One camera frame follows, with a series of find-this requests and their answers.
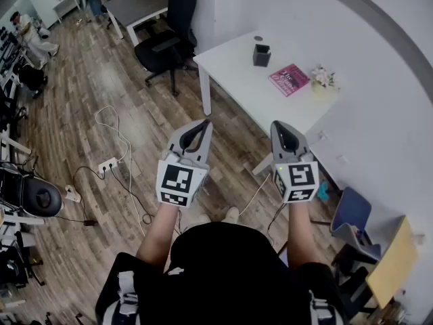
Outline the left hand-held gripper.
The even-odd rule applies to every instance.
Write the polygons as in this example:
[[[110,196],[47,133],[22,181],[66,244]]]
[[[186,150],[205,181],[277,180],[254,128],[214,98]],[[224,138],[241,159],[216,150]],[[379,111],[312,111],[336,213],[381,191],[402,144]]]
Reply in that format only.
[[[177,129],[158,161],[158,201],[189,208],[209,173],[207,164],[213,125],[208,119]]]

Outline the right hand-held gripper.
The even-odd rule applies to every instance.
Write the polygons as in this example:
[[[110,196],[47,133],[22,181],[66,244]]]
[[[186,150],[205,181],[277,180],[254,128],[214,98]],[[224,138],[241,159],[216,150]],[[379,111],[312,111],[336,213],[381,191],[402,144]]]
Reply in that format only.
[[[272,182],[284,204],[308,202],[319,189],[318,162],[306,137],[282,121],[271,123]]]

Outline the black square box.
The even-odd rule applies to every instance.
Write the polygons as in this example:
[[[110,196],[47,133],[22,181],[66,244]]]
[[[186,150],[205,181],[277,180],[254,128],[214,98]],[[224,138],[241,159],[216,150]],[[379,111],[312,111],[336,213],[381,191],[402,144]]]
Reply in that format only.
[[[256,44],[253,53],[253,65],[267,67],[271,57],[270,47],[268,45]]]

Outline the person's right forearm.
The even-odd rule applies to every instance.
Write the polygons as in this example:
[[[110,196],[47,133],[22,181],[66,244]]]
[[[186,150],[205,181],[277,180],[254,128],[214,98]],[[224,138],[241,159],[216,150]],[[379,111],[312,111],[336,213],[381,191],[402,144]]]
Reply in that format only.
[[[287,256],[292,269],[306,263],[321,262],[305,202],[291,203],[289,206]]]

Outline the person's left forearm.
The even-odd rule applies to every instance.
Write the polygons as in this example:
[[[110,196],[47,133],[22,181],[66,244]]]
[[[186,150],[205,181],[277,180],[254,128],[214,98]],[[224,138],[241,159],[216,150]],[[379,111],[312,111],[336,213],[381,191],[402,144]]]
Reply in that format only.
[[[178,212],[177,206],[160,203],[150,229],[136,253],[136,258],[152,265],[160,272],[164,271],[168,260]]]

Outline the white table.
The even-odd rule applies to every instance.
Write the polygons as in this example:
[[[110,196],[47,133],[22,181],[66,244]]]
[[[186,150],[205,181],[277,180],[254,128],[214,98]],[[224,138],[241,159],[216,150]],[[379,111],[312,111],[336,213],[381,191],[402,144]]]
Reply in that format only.
[[[271,58],[267,67],[253,65],[256,36],[268,45]],[[319,137],[313,135],[313,127],[338,101],[334,91],[313,91],[311,85],[284,97],[269,80],[269,75],[290,64],[308,72],[310,63],[307,52],[294,40],[276,32],[255,30],[213,47],[194,57],[198,65],[204,114],[212,113],[210,81],[214,80],[226,91],[252,120],[266,133],[274,120],[283,121],[303,133],[312,150],[326,171],[329,164],[319,153]]]

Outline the pink book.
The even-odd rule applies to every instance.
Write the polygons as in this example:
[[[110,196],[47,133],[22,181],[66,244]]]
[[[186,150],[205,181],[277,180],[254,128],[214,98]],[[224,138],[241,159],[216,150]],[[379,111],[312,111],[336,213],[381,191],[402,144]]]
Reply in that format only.
[[[310,79],[295,64],[274,72],[268,79],[285,97],[291,96],[310,82]]]

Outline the pink flowers in small pot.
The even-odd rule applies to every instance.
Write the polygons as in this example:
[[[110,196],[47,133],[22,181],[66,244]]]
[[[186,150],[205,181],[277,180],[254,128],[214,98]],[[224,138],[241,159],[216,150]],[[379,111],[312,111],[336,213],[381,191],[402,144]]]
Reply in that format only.
[[[318,65],[311,70],[311,87],[317,94],[338,92],[340,90],[336,73],[329,72],[322,65]]]

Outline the white power strip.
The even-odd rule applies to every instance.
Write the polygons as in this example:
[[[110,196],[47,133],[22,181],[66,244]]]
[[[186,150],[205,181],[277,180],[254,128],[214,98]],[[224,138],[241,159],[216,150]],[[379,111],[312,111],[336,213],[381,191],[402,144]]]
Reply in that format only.
[[[101,175],[101,179],[104,179],[106,176],[106,173],[108,171],[111,171],[112,169],[116,168],[118,166],[118,161],[115,157],[101,163],[98,165],[98,172]]]

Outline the blue chair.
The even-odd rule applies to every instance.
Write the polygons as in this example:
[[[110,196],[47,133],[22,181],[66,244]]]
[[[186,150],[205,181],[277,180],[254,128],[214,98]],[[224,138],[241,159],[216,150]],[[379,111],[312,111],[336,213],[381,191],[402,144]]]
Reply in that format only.
[[[367,263],[376,263],[382,258],[380,244],[373,244],[366,231],[366,225],[371,213],[371,204],[351,187],[346,187],[336,208],[330,224],[330,232],[334,238],[341,239],[356,253],[367,258]],[[351,226],[361,230],[360,236],[355,236]]]

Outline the black office chair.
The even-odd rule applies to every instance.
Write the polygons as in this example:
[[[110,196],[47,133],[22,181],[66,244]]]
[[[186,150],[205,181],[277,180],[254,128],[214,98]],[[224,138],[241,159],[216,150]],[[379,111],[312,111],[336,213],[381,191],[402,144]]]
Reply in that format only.
[[[195,56],[197,39],[192,30],[192,19],[196,10],[197,0],[168,0],[168,10],[165,17],[168,29],[155,33],[153,22],[146,24],[150,37],[135,46],[135,55],[141,65],[151,72],[145,79],[146,86],[151,86],[151,80],[167,71],[170,72],[171,91],[178,96],[175,85],[177,69],[198,71],[187,61]]]

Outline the person's black shirt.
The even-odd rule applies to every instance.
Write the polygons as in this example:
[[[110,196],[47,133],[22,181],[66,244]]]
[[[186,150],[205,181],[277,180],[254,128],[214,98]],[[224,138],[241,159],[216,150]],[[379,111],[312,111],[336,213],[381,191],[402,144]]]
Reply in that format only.
[[[267,238],[222,222],[173,243],[166,272],[119,253],[95,306],[98,325],[348,325],[331,269],[289,269]]]

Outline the grey top table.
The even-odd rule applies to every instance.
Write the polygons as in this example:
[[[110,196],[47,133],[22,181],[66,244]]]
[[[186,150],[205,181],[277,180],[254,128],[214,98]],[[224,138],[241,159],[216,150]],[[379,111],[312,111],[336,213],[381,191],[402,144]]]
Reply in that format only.
[[[121,24],[127,30],[133,46],[136,46],[139,41],[134,28],[167,12],[168,0],[109,0],[104,6],[119,38],[123,38],[119,27]]]

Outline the yellow top table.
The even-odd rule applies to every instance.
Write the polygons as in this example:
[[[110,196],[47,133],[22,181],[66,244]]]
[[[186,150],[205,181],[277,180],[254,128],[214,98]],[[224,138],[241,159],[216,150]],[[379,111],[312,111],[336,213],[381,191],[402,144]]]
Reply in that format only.
[[[402,287],[416,261],[412,229],[407,217],[401,216],[388,249],[365,278],[380,309],[384,309]]]

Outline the black round seat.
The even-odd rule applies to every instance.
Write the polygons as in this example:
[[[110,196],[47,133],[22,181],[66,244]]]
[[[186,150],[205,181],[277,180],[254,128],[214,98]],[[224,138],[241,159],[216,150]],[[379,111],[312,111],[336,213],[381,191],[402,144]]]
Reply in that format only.
[[[24,178],[22,208],[35,217],[55,217],[63,204],[60,191],[51,183],[39,178]]]

